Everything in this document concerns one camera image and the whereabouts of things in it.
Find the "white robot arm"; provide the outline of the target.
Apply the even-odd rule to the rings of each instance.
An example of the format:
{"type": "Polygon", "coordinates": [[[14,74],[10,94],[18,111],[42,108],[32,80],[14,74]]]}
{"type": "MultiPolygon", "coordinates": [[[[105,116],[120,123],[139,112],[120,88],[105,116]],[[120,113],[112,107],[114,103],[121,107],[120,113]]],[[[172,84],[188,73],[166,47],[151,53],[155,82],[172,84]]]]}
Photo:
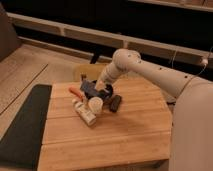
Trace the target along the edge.
{"type": "Polygon", "coordinates": [[[96,86],[136,72],[176,99],[172,116],[169,171],[213,171],[213,82],[141,59],[118,49],[96,86]]]}

